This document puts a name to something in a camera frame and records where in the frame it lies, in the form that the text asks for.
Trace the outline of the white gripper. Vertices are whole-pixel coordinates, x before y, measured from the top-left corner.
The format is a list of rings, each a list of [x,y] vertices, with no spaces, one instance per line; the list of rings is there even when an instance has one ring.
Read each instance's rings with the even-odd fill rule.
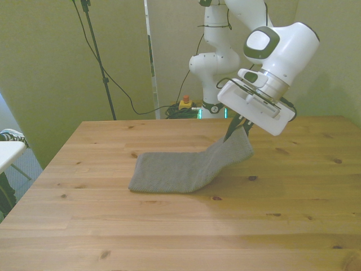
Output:
[[[246,85],[240,80],[228,81],[217,95],[218,100],[240,115],[235,115],[230,122],[223,141],[231,136],[243,117],[246,134],[249,134],[253,123],[274,136],[278,136],[293,119],[296,113],[280,102],[272,104],[263,97],[248,93]]]

